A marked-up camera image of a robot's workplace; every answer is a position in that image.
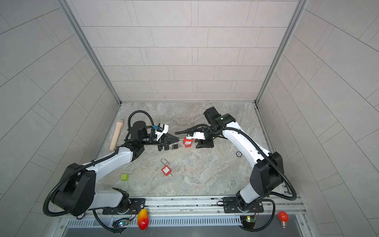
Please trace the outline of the red padlock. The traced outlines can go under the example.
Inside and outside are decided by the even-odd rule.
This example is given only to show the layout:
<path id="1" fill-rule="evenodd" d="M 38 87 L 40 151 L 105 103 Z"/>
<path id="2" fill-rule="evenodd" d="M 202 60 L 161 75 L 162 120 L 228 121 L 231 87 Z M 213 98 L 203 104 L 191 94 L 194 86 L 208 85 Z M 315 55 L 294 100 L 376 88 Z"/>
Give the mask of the red padlock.
<path id="1" fill-rule="evenodd" d="M 179 139 L 179 144 L 183 145 L 186 148 L 191 147 L 193 144 L 193 139 L 188 139 L 188 138 Z"/>
<path id="2" fill-rule="evenodd" d="M 169 161 L 167 161 L 165 158 L 162 158 L 161 160 L 161 163 L 164 165 L 163 169 L 162 169 L 162 172 L 165 174 L 165 176 L 172 176 L 171 173 L 172 173 L 172 170 L 171 168 L 168 166 L 169 165 Z"/>

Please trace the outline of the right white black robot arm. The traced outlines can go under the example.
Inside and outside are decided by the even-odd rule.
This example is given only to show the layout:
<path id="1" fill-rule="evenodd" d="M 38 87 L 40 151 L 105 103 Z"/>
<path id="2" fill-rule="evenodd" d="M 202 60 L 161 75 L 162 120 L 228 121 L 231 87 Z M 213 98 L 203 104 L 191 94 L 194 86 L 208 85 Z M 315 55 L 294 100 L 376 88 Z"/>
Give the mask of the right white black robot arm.
<path id="1" fill-rule="evenodd" d="M 262 202 L 275 203 L 268 196 L 291 201 L 297 199 L 295 188 L 285 176 L 283 159 L 279 153 L 271 153 L 258 145 L 230 114 L 221 115 L 211 107 L 205 110 L 204 116 L 207 124 L 198 124 L 176 134 L 185 134 L 189 139 L 197 139 L 198 149 L 212 148 L 214 139 L 223 136 L 239 149 L 253 169 L 249 184 L 237 192 L 235 201 L 225 200 L 225 207 L 236 206 L 241 212 L 253 211 L 258 214 L 257 206 Z"/>

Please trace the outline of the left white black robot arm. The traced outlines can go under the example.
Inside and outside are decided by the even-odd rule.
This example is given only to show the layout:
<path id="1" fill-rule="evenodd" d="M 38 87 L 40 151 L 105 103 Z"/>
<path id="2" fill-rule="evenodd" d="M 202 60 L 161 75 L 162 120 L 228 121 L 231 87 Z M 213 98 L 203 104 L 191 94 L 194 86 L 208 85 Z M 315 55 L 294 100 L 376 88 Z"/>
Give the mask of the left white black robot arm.
<path id="1" fill-rule="evenodd" d="M 177 143 L 180 139 L 168 133 L 168 125 L 154 121 L 149 113 L 137 110 L 127 121 L 128 134 L 124 143 L 112 153 L 89 163 L 69 165 L 60 181 L 48 193 L 43 206 L 43 214 L 57 217 L 66 214 L 79 217 L 91 210 L 113 208 L 125 213 L 129 210 L 129 193 L 120 189 L 100 190 L 98 182 L 120 166 L 138 159 L 146 145 L 164 147 Z"/>

